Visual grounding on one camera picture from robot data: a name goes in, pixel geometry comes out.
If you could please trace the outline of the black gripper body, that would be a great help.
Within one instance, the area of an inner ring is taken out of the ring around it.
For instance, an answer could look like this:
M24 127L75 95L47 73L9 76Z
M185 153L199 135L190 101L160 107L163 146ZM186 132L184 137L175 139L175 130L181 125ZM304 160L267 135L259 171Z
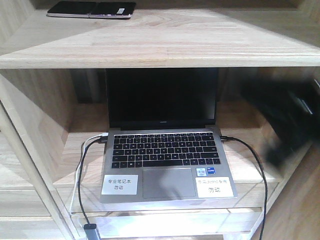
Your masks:
M250 80L242 85L241 94L279 138L266 153L266 161L273 166L281 166L306 143L320 144L320 83L316 79Z

